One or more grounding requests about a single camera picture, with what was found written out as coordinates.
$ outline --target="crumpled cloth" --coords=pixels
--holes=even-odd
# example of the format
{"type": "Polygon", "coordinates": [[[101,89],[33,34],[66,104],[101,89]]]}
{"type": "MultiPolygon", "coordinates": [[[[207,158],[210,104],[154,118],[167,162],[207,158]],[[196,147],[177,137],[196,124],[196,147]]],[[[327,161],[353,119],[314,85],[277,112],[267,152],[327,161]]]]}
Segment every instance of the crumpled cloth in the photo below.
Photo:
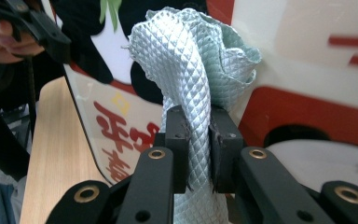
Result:
{"type": "Polygon", "coordinates": [[[226,198],[213,192],[210,178],[211,104],[231,109],[255,80],[260,52],[230,26],[191,8],[165,7],[148,11],[146,18],[132,28],[129,50],[164,95],[160,131],[175,105],[182,106],[190,126],[190,189],[174,196],[173,220],[228,223],[226,198]]]}

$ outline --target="quilted fabric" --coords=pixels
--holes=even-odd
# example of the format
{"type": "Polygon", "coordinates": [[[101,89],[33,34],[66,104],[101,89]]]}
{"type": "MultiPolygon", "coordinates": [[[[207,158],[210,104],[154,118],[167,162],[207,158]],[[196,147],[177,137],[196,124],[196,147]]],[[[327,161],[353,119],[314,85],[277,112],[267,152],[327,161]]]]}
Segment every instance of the quilted fabric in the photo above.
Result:
{"type": "Polygon", "coordinates": [[[258,49],[229,26],[194,9],[148,11],[136,24],[129,50],[164,95],[166,111],[181,105],[190,125],[188,184],[174,197],[175,223],[228,223],[224,195],[213,193],[208,126],[211,104],[229,110],[255,80],[258,49]]]}

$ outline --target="red character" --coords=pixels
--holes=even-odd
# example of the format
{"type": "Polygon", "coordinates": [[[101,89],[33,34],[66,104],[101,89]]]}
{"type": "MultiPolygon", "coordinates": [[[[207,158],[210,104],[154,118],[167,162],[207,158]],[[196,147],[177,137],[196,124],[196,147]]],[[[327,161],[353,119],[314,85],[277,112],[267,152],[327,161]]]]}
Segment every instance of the red character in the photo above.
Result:
{"type": "Polygon", "coordinates": [[[119,182],[129,176],[129,174],[124,170],[124,168],[130,169],[130,166],[120,159],[118,153],[112,150],[108,152],[103,148],[103,152],[109,156],[109,167],[106,167],[106,170],[110,172],[110,176],[113,180],[119,182]]]}
{"type": "Polygon", "coordinates": [[[130,129],[130,138],[134,142],[133,147],[135,147],[135,149],[141,153],[145,149],[148,149],[153,146],[155,135],[159,130],[158,126],[151,122],[147,124],[146,128],[147,128],[148,134],[139,132],[135,128],[130,129]]]}
{"type": "Polygon", "coordinates": [[[97,102],[94,102],[95,108],[103,113],[108,119],[103,116],[97,116],[98,124],[103,128],[103,136],[115,141],[118,152],[123,153],[123,148],[133,149],[132,145],[126,141],[129,134],[120,126],[126,126],[127,122],[121,116],[116,115],[97,102]]]}

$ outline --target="finger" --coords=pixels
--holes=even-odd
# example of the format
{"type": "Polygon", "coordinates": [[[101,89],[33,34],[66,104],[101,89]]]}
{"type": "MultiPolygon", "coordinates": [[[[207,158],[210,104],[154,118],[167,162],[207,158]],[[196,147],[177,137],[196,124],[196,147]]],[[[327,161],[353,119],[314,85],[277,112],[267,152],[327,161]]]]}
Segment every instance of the finger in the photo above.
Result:
{"type": "Polygon", "coordinates": [[[0,21],[0,35],[11,35],[13,28],[8,21],[0,21]]]}
{"type": "Polygon", "coordinates": [[[6,49],[0,49],[0,63],[16,63],[22,61],[22,58],[16,57],[6,49]]]}
{"type": "Polygon", "coordinates": [[[13,36],[0,35],[0,45],[5,48],[20,48],[31,44],[35,44],[35,41],[26,33],[21,33],[20,42],[14,39],[13,36]]]}
{"type": "Polygon", "coordinates": [[[7,48],[7,52],[16,55],[35,56],[44,49],[37,44],[27,45],[19,48],[7,48]]]}

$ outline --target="fabric fold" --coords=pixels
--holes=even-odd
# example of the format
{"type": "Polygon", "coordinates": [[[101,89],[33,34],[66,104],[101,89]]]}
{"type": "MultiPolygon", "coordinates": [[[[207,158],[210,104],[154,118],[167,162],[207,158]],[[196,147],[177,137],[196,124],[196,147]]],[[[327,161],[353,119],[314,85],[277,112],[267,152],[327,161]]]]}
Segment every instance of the fabric fold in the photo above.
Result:
{"type": "Polygon", "coordinates": [[[129,50],[134,61],[164,95],[166,111],[181,105],[191,132],[188,184],[175,195],[175,223],[228,223],[226,198],[213,193],[208,127],[211,105],[230,110],[255,80],[258,49],[220,21],[191,8],[148,11],[147,21],[132,28],[129,50]]]}

